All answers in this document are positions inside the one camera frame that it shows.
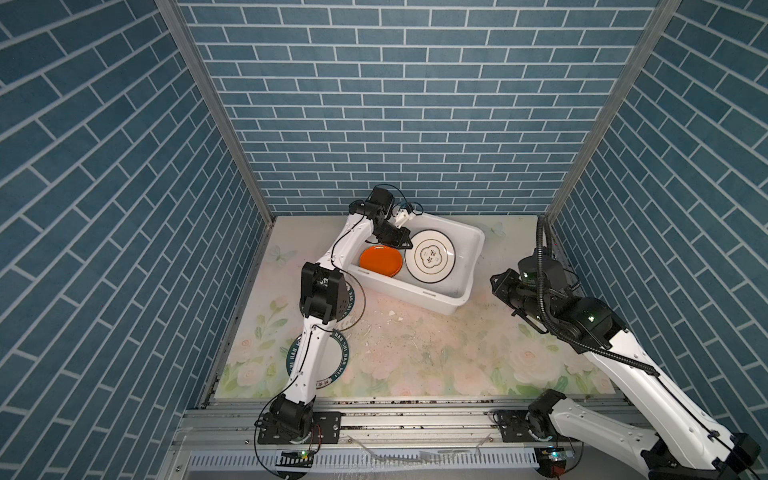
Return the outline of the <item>orange plate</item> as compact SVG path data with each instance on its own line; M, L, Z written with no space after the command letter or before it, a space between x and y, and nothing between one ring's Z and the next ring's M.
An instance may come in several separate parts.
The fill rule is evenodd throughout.
M397 275L401 271L403 263L400 251L385 245L370 246L359 257L359 266L362 269L386 277Z

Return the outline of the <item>white plate black pattern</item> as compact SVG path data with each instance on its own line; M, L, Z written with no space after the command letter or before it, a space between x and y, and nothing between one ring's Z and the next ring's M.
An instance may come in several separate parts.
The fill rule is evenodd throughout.
M446 280L456 265L456 250L444 233L428 229L411 238L412 247L405 251L405 266L409 274L425 284Z

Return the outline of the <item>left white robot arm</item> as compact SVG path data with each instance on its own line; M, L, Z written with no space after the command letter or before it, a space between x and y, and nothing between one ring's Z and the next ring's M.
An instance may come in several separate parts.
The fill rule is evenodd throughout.
M313 406L319 362L337 324L350 312L351 290L347 281L353 255L369 238L396 250L413 247L405 223L416 217L415 208L392 200L356 200L349 206L344 229L331 247L315 262L307 262L300 274L299 310L303 329L288 382L268 404L267 418L298 438L314 430Z

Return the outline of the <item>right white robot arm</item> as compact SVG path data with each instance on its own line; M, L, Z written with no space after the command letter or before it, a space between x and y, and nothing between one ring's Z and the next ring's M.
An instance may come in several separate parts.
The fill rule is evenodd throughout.
M648 479L736 479L752 469L761 453L759 443L746 433L730 431L699 407L607 305L596 298L538 288L535 278L508 269L492 276L490 284L493 294L529 325L546 312L546 332L604 372L650 426L614 420L548 389L528 407L533 438L574 438Z

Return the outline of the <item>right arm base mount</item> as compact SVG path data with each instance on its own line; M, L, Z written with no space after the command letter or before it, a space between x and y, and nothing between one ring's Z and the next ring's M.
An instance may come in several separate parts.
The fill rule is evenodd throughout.
M546 418L527 410L493 410L489 418L504 443L554 444L558 441L571 441L571 438L557 433Z

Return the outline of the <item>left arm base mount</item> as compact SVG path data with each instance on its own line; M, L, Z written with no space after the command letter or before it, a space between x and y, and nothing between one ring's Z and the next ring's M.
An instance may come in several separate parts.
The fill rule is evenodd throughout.
M339 411L315 411L310 419L299 421L297 429L281 422L271 413L264 414L256 423L259 445L337 444L340 437L342 414Z

